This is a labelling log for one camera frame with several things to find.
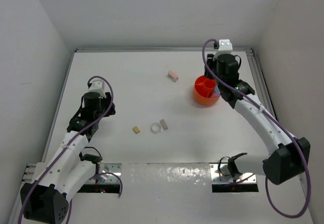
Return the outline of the light blue marker cap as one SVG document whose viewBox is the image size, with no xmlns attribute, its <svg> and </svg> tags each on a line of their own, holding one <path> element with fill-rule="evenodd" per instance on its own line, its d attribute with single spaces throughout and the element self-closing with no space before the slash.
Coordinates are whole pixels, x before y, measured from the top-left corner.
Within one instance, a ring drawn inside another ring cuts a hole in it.
<svg viewBox="0 0 324 224">
<path fill-rule="evenodd" d="M 218 93 L 218 94 L 219 94 L 219 93 L 220 93 L 220 90 L 219 90 L 219 88 L 218 88 L 218 87 L 216 87 L 216 88 L 214 89 L 214 92 L 215 92 L 215 93 Z"/>
</svg>

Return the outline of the yellow eraser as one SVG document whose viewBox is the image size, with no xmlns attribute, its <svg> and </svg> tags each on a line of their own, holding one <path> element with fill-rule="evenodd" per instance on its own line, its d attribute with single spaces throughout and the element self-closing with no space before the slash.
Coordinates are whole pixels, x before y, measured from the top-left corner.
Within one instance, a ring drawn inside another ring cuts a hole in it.
<svg viewBox="0 0 324 224">
<path fill-rule="evenodd" d="M 137 126 L 135 126 L 133 128 L 133 131 L 134 131 L 135 134 L 138 134 L 140 132 L 140 129 Z"/>
</svg>

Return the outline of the clear tape roll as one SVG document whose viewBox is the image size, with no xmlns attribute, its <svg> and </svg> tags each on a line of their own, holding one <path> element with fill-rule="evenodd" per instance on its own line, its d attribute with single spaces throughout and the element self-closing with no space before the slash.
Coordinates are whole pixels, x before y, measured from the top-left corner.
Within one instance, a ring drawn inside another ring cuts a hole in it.
<svg viewBox="0 0 324 224">
<path fill-rule="evenodd" d="M 160 133 L 162 130 L 162 126 L 160 123 L 153 123 L 150 127 L 150 131 L 153 133 L 153 134 L 157 134 L 157 133 Z"/>
</svg>

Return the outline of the grey rectangular eraser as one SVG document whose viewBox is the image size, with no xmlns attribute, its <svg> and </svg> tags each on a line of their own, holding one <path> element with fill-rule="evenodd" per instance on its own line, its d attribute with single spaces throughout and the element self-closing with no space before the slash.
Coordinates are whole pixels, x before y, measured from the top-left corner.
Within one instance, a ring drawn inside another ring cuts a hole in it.
<svg viewBox="0 0 324 224">
<path fill-rule="evenodd" d="M 167 129 L 168 129 L 168 126 L 167 126 L 167 124 L 166 124 L 166 122 L 165 122 L 164 119 L 160 120 L 160 124 L 161 124 L 161 126 L 162 126 L 162 128 L 163 128 L 164 130 L 167 130 Z"/>
</svg>

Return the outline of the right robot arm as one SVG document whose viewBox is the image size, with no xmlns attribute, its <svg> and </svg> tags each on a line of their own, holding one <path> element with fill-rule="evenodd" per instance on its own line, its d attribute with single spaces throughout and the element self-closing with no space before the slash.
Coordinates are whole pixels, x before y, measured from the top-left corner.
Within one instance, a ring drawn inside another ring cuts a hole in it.
<svg viewBox="0 0 324 224">
<path fill-rule="evenodd" d="M 239 78 L 240 65 L 235 55 L 208 54 L 205 76 L 217 81 L 221 97 L 252 126 L 269 155 L 256 157 L 240 153 L 230 157 L 223 169 L 233 178 L 251 172 L 279 185 L 307 171 L 310 143 L 304 137 L 297 139 L 269 114 L 254 89 Z"/>
</svg>

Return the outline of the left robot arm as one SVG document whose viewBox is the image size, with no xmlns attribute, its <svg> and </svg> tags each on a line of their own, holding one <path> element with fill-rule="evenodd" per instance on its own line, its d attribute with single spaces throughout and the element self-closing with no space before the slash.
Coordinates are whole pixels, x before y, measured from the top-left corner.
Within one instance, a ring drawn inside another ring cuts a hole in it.
<svg viewBox="0 0 324 224">
<path fill-rule="evenodd" d="M 112 92 L 89 91 L 73 118 L 60 147 L 32 183 L 20 190 L 22 219 L 41 223 L 63 223 L 69 221 L 73 196 L 84 183 L 100 176 L 101 156 L 82 155 L 82 150 L 93 138 L 102 118 L 115 114 Z"/>
</svg>

